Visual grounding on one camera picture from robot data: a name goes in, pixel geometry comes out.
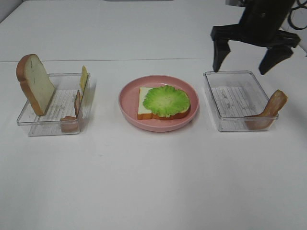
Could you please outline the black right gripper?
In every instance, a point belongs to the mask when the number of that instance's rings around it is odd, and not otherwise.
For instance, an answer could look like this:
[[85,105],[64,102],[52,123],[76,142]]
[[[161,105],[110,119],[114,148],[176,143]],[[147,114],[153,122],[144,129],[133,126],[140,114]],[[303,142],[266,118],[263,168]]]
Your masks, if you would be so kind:
[[291,47],[296,47],[301,41],[297,34],[280,30],[294,1],[240,0],[239,3],[245,7],[239,23],[212,28],[213,71],[219,71],[231,52],[228,41],[233,40],[260,47],[272,46],[267,49],[259,65],[259,71],[264,75],[278,63],[290,58],[293,54]]

